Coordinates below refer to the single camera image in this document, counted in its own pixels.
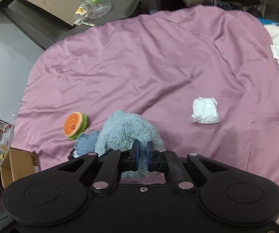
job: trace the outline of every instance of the white plastic bag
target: white plastic bag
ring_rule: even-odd
[[[18,118],[18,112],[12,112],[11,116],[16,120]]]
[[[193,100],[192,109],[191,121],[193,123],[214,124],[219,122],[217,101],[214,98],[196,98]]]
[[[0,141],[0,150],[2,152],[6,152],[7,149],[11,147],[11,142],[13,139],[13,130],[14,130],[14,126],[11,125],[11,127],[6,132],[3,132],[2,140]]]

